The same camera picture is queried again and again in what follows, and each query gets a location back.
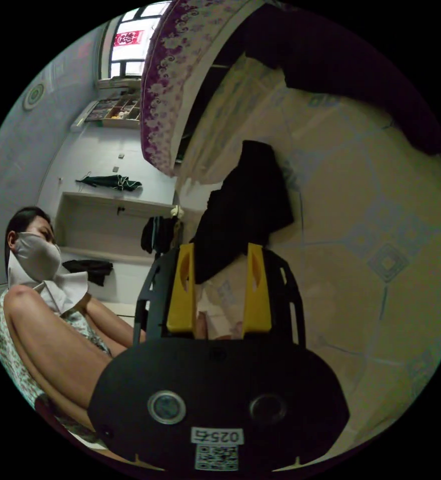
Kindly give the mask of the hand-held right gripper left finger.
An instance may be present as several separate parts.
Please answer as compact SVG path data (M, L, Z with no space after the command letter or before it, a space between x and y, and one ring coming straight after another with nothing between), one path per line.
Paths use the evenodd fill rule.
M166 327L170 334L194 334L197 318L194 244L177 253Z

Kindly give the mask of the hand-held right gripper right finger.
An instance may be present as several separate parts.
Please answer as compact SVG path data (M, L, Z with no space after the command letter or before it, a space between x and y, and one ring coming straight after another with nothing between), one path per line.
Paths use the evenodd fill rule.
M269 288L263 247L248 244L243 333L269 333L272 329Z

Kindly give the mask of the person's left hand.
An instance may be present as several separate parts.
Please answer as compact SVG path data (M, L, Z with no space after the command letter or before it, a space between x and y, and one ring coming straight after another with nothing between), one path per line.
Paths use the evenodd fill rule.
M240 340L243 322L230 321L224 314L210 314L200 311L197 314L194 337L198 340Z

